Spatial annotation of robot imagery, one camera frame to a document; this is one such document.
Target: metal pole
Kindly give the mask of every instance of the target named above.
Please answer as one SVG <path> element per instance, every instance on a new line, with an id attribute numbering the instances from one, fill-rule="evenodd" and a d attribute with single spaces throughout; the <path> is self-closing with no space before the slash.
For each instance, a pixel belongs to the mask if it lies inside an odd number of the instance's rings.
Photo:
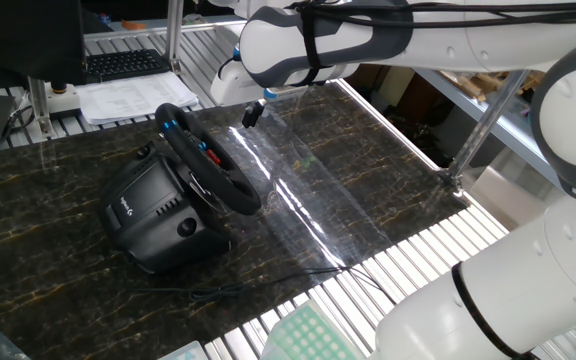
<path id="1" fill-rule="evenodd" d="M 513 71 L 508 75 L 503 87 L 499 90 L 497 100 L 488 106 L 448 170 L 444 170 L 442 173 L 444 180 L 454 183 L 459 179 L 466 166 L 470 164 L 470 161 L 477 153 L 477 150 L 486 140 L 488 134 L 490 134 L 492 127 L 495 126 L 497 120 L 503 114 L 510 99 L 515 96 L 517 90 L 523 85 L 529 73 L 530 70 L 521 70 Z"/>
<path id="2" fill-rule="evenodd" d="M 50 122 L 46 84 L 43 80 L 37 80 L 31 77 L 28 78 L 28 84 L 30 88 L 30 104 L 35 114 L 35 123 L 39 126 L 41 135 L 56 138 L 57 136 Z"/>
<path id="3" fill-rule="evenodd" d="M 177 49 L 184 17 L 184 0 L 168 0 L 168 27 L 166 29 L 166 59 L 171 64 L 178 59 Z"/>

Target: black marble surface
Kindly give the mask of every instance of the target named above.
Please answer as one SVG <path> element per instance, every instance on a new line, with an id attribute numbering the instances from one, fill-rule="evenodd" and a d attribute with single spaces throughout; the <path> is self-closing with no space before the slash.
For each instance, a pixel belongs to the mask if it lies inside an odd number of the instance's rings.
<path id="1" fill-rule="evenodd" d="M 243 107 L 198 117 L 257 188 L 258 214 L 222 217 L 238 246 L 152 277 L 111 260 L 133 287 L 258 282 L 304 267 L 356 264 L 465 204 L 335 84 L 275 104 L 253 129 Z M 0 152 L 0 331 L 32 359 L 157 359 L 211 341 L 325 280 L 300 278 L 239 298 L 121 291 L 102 250 L 99 190 L 154 122 Z"/>

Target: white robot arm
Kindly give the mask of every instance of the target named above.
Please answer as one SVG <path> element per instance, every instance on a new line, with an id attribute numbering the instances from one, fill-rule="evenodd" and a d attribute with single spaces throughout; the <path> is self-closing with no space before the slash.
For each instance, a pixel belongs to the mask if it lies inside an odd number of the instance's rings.
<path id="1" fill-rule="evenodd" d="M 254 13 L 251 3 L 236 61 L 213 83 L 227 105 L 259 99 L 264 88 L 347 76 L 358 63 L 547 71 L 533 133 L 570 197 L 398 304 L 379 324 L 371 359 L 519 358 L 576 327 L 576 2 L 513 10 L 508 2 L 355 0 Z M 479 5 L 488 11 L 473 11 Z"/>

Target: black steering wheel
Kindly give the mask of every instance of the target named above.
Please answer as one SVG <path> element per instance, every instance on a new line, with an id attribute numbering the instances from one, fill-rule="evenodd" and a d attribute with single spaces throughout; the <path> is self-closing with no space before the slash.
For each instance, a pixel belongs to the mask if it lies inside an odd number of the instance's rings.
<path id="1" fill-rule="evenodd" d="M 248 178 L 199 121 L 173 104 L 159 106 L 155 121 L 203 188 L 240 214 L 252 215 L 261 208 L 259 195 Z"/>

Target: logitech logo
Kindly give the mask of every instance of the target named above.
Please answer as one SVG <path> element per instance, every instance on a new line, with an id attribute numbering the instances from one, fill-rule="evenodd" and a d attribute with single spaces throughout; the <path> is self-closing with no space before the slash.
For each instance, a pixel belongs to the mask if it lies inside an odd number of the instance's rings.
<path id="1" fill-rule="evenodd" d="M 128 206 L 128 203 L 126 202 L 126 199 L 124 199 L 124 197 L 121 197 L 121 205 L 124 206 L 124 209 L 126 209 L 126 213 L 128 214 L 128 216 L 132 216 L 132 209 L 130 208 L 130 206 Z"/>

